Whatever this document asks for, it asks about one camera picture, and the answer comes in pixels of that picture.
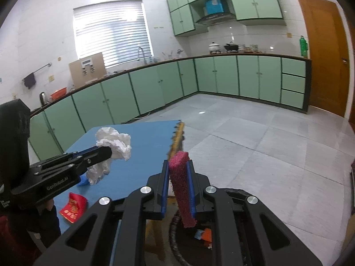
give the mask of red wrapper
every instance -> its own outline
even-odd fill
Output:
[[[88,200],[75,193],[69,193],[69,202],[59,213],[70,223],[77,221],[86,211]]]

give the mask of floor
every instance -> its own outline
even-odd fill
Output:
[[[345,119],[198,94],[140,121],[176,119],[186,123],[184,150],[196,172],[257,196],[332,265],[350,217],[355,135]]]

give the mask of crumpled white tissue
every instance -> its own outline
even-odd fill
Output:
[[[119,133],[112,127],[103,127],[96,132],[96,146],[109,146],[112,150],[110,159],[97,163],[88,168],[86,177],[90,185],[97,184],[105,175],[110,173],[110,165],[113,159],[125,159],[131,157],[131,136]]]

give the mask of metal bolt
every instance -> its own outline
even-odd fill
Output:
[[[148,193],[150,193],[151,191],[152,191],[152,189],[151,189],[149,186],[144,186],[144,187],[141,188],[141,192],[142,192],[143,194],[148,194]]]
[[[255,196],[249,196],[248,199],[246,199],[250,204],[256,204],[258,202],[258,198]]]
[[[215,193],[216,191],[217,191],[217,189],[216,189],[216,187],[214,187],[214,186],[208,186],[208,187],[206,187],[206,192],[207,192],[207,193],[213,194],[213,193]]]
[[[102,197],[102,198],[100,198],[99,203],[100,203],[101,205],[107,205],[107,204],[110,203],[110,198],[108,198],[108,197]]]

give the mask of window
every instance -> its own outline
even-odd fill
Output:
[[[75,8],[73,26],[79,59],[102,52],[105,67],[109,68],[136,60],[138,47],[142,47],[145,57],[153,55],[141,0]]]

